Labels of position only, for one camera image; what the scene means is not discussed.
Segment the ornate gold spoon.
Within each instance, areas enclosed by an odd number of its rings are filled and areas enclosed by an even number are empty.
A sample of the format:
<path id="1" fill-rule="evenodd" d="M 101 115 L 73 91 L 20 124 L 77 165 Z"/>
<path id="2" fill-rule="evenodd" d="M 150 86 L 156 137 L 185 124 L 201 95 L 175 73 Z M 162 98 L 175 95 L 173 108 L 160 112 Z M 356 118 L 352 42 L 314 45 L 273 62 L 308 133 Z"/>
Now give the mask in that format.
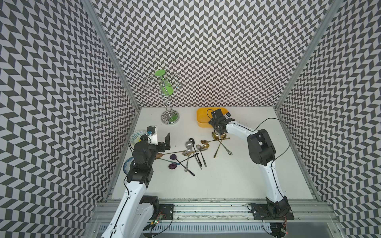
<path id="1" fill-rule="evenodd" d="M 221 143 L 222 143 L 222 141 L 226 138 L 226 133 L 217 135 L 215 132 L 213 132 L 213 133 L 212 133 L 212 137 L 214 138 L 214 140 L 216 140 L 216 141 L 219 142 L 218 148 L 217 148 L 217 150 L 216 150 L 216 152 L 215 152 L 215 154 L 214 154 L 214 156 L 213 156 L 214 158 L 216 158 L 216 157 L 217 157 L 218 150 L 219 150 L 219 148 L 220 148 L 220 146 L 221 146 Z"/>

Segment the yellow plastic storage box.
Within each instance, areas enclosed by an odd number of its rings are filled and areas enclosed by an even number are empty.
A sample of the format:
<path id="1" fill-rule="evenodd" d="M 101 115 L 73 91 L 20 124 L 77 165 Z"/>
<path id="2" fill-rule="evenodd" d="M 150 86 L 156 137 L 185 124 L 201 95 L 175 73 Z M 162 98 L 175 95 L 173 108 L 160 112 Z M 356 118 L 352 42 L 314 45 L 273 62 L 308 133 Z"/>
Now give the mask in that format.
<path id="1" fill-rule="evenodd" d="M 208 123 L 211 120 L 211 111 L 221 109 L 222 113 L 225 115 L 228 113 L 228 110 L 224 107 L 204 107 L 199 108 L 196 112 L 197 124 L 201 128 L 212 128 Z"/>

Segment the large silver spoon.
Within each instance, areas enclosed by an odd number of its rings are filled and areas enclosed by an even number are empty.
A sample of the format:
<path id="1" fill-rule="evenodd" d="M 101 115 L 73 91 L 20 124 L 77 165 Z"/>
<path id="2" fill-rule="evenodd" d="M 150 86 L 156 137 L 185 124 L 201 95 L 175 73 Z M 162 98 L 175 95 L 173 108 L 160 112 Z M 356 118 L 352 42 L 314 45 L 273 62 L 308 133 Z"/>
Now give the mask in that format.
<path id="1" fill-rule="evenodd" d="M 192 142 L 187 141 L 187 142 L 185 143 L 185 146 L 186 146 L 186 148 L 187 148 L 187 153 L 186 153 L 186 155 L 187 155 L 187 162 L 186 162 L 186 166 L 185 166 L 185 172 L 188 172 L 189 157 L 190 157 L 190 155 L 191 155 L 191 153 L 192 153 Z"/>

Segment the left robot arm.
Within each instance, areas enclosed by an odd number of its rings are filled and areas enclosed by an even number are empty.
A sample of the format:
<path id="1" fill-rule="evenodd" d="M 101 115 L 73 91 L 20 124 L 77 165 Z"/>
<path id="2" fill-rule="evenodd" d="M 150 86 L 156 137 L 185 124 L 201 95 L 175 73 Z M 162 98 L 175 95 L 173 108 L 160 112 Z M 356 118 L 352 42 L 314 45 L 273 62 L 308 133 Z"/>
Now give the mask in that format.
<path id="1" fill-rule="evenodd" d="M 133 150 L 134 161 L 124 179 L 126 191 L 102 238 L 138 238 L 143 231 L 150 232 L 168 215 L 167 205 L 160 210 L 157 196 L 145 195 L 153 176 L 153 163 L 159 152 L 171 149 L 168 133 L 164 142 L 157 141 L 157 133 L 145 134 Z"/>

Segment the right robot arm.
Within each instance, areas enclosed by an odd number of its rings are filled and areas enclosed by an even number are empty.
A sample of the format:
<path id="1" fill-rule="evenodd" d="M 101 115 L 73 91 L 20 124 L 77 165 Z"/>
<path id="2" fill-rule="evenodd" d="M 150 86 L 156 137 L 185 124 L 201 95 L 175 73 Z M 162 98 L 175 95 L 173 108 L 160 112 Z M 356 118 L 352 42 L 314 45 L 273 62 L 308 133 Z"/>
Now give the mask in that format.
<path id="1" fill-rule="evenodd" d="M 213 110 L 209 124 L 218 135 L 233 134 L 248 143 L 251 160 L 257 164 L 264 178 L 267 196 L 265 204 L 251 203 L 249 210 L 255 220 L 294 220 L 294 213 L 284 195 L 275 169 L 276 149 L 265 129 L 251 129 L 223 114 L 221 109 Z"/>

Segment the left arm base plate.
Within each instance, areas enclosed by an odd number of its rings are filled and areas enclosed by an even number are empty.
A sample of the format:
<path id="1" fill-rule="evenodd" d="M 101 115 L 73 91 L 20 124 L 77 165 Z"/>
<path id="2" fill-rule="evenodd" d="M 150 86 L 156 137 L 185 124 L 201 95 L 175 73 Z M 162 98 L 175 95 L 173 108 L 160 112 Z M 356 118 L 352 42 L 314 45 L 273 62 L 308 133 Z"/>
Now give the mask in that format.
<path id="1" fill-rule="evenodd" d="M 174 216 L 174 204 L 167 203 L 167 204 L 159 204 L 159 205 L 152 205 L 150 204 L 149 207 L 153 208 L 153 212 L 151 213 L 151 216 L 149 217 L 149 221 L 153 221 L 159 216 L 159 213 L 163 215 L 162 220 L 164 221 L 171 221 L 173 220 Z"/>

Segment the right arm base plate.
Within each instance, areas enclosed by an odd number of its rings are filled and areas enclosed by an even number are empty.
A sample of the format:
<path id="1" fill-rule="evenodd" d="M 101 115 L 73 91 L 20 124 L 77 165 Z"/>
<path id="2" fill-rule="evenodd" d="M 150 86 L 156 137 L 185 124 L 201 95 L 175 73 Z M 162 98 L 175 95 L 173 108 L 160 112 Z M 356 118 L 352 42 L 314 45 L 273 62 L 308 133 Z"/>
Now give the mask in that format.
<path id="1" fill-rule="evenodd" d="M 251 211 L 254 220 L 287 220 L 292 221 L 295 219 L 293 211 L 289 204 L 249 204 L 249 210 Z"/>

